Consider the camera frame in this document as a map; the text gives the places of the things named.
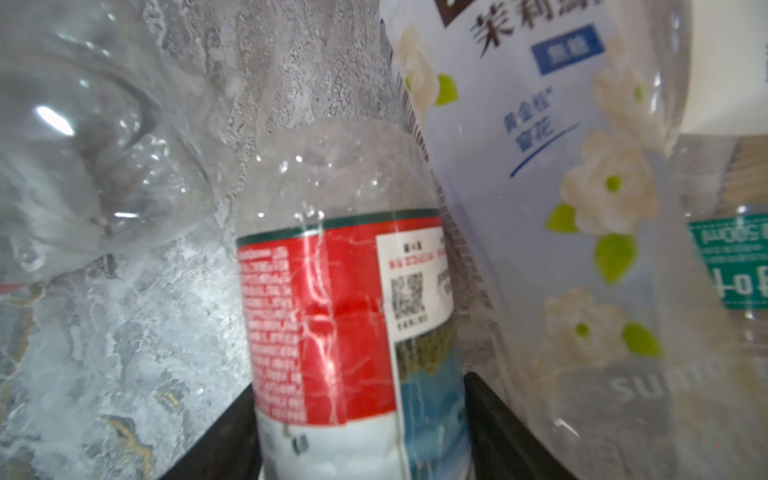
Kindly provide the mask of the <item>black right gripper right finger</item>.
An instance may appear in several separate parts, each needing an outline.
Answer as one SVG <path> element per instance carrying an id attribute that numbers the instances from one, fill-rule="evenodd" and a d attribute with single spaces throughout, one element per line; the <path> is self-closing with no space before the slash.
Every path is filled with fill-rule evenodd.
<path id="1" fill-rule="evenodd" d="M 478 374 L 467 373 L 464 384 L 477 479 L 575 479 Z"/>

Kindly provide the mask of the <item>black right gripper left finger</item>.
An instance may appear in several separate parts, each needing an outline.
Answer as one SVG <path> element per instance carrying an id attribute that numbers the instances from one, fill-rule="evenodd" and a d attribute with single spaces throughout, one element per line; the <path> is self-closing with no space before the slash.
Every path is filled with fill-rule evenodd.
<path id="1" fill-rule="evenodd" d="M 249 385 L 161 479 L 258 479 L 262 457 L 256 427 Z"/>

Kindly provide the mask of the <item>red label clear bottle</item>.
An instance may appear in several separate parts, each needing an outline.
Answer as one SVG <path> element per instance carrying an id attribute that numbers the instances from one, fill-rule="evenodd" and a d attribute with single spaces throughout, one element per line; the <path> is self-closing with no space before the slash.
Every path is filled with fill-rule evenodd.
<path id="1" fill-rule="evenodd" d="M 263 478 L 473 477 L 446 240 L 406 132 L 267 138 L 236 253 Z"/>

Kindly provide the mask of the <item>blue label clear bottle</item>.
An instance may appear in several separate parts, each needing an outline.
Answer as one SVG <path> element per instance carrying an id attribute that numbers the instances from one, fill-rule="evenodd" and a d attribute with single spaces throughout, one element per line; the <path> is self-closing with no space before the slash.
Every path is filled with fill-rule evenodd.
<path id="1" fill-rule="evenodd" d="M 131 2 L 3 2 L 2 291 L 192 230 L 219 180 L 208 111 Z"/>

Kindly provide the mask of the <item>oolong tea label bottle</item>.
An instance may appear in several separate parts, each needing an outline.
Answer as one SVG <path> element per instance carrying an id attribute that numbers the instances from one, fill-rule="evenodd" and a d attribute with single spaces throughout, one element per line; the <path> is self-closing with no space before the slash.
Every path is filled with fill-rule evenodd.
<path id="1" fill-rule="evenodd" d="M 514 412 L 580 479 L 763 479 L 767 401 L 670 169 L 686 1 L 383 1 Z"/>

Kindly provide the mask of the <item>crane label clear bottle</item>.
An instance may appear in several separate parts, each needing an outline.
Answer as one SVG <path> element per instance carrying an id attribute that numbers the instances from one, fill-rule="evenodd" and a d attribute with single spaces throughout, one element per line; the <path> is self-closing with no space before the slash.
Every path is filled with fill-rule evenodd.
<path id="1" fill-rule="evenodd" d="M 745 353 L 767 362 L 767 4 L 694 1 L 682 130 L 731 140 L 712 211 L 690 230 Z"/>

